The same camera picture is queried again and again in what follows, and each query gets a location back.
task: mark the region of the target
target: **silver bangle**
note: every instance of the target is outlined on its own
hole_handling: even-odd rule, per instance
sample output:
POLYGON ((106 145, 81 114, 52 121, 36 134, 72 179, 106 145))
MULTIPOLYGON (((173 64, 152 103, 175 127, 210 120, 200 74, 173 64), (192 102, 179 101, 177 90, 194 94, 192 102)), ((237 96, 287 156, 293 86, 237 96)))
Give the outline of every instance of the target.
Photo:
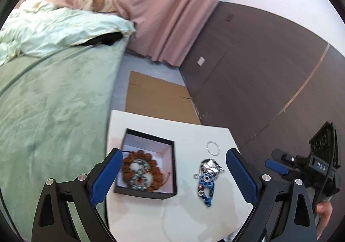
POLYGON ((214 155, 214 156, 217 156, 217 155, 219 155, 220 154, 220 147, 216 144, 216 142, 213 142, 213 141, 209 141, 208 143, 207 143, 207 145, 206 145, 206 148, 207 148, 207 150, 208 150, 208 153, 210 154, 210 155, 214 155), (215 146, 217 147, 217 149, 218 149, 218 153, 217 154, 213 154, 213 153, 211 153, 210 152, 210 149, 209 149, 209 147, 208 147, 208 145, 209 144, 215 144, 215 146))

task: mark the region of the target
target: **white table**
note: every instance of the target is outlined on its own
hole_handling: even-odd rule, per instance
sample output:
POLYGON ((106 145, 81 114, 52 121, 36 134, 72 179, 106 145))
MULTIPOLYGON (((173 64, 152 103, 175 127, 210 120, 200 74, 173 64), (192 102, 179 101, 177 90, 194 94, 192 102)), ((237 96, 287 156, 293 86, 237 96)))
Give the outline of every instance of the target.
POLYGON ((177 192, 157 200, 131 197, 109 190, 107 213, 109 229, 118 242, 215 242, 240 227, 252 205, 244 201, 225 162, 226 152, 236 144, 227 128, 186 124, 113 110, 107 153, 121 147, 126 128, 175 141, 177 192), (218 156, 212 156, 206 143, 216 142, 218 156), (215 182, 212 206, 207 208, 197 196, 200 162, 214 158, 224 169, 215 182))

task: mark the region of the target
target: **finger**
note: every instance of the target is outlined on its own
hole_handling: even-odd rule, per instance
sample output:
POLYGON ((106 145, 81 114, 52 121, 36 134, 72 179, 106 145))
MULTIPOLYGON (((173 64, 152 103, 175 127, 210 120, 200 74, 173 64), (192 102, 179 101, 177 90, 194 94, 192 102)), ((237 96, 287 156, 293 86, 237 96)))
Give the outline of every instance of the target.
POLYGON ((323 230, 327 226, 329 219, 331 217, 333 208, 332 204, 329 201, 324 201, 316 206, 316 212, 320 214, 320 220, 316 226, 317 238, 319 239, 323 230))

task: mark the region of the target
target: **gray floor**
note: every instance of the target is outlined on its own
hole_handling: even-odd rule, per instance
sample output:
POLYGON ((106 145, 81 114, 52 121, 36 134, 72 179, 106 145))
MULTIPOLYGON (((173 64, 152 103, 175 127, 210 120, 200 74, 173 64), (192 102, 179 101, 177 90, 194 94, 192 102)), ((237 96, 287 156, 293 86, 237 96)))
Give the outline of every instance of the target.
POLYGON ((162 80, 185 85, 178 67, 163 62, 153 62, 149 56, 133 55, 128 52, 122 58, 117 75, 111 108, 119 111, 125 110, 129 75, 131 71, 160 78, 162 80))

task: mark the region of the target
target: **white electrical outlet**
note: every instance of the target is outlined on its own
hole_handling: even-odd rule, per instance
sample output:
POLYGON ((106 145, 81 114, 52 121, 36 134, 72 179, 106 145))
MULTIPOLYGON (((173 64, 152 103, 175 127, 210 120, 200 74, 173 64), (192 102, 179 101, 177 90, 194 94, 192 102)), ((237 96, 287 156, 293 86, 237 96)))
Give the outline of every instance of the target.
POLYGON ((198 60, 199 66, 201 66, 205 62, 205 59, 203 57, 200 57, 198 60))

